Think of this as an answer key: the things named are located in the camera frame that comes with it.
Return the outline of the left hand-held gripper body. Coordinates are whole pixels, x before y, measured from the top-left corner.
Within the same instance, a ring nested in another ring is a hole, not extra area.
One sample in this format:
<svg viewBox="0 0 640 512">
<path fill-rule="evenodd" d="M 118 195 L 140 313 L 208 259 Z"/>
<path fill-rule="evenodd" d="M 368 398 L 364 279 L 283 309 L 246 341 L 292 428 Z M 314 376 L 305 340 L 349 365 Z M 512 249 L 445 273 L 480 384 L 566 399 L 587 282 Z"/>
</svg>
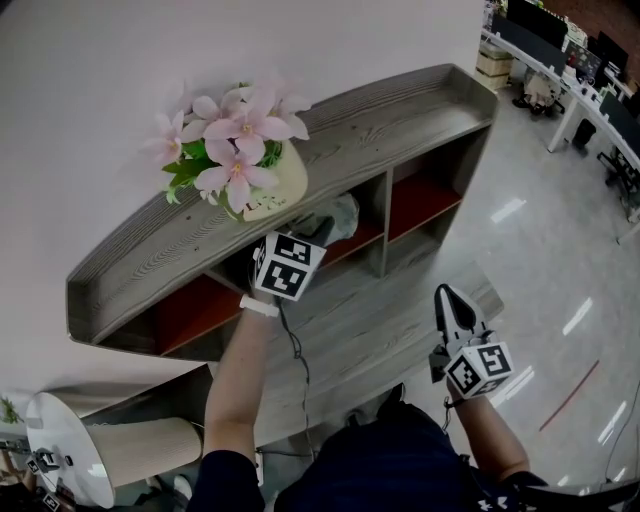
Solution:
<svg viewBox="0 0 640 512">
<path fill-rule="evenodd" d="M 326 219 L 313 236 L 293 236 L 272 231 L 252 256 L 252 284 L 257 290 L 290 301 L 298 301 L 320 266 L 329 234 L 334 227 Z"/>
</svg>

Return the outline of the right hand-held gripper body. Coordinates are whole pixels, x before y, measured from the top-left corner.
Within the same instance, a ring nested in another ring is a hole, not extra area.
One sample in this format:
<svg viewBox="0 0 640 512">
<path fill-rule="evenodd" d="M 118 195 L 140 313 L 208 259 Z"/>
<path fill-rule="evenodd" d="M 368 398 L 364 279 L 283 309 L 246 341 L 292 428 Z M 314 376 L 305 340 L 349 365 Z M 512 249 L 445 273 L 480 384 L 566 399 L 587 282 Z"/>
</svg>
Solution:
<svg viewBox="0 0 640 512">
<path fill-rule="evenodd" d="M 429 355 L 433 383 L 448 380 L 463 399 L 498 389 L 513 373 L 513 362 L 505 342 L 494 330 L 472 338 L 450 355 L 439 344 Z"/>
</svg>

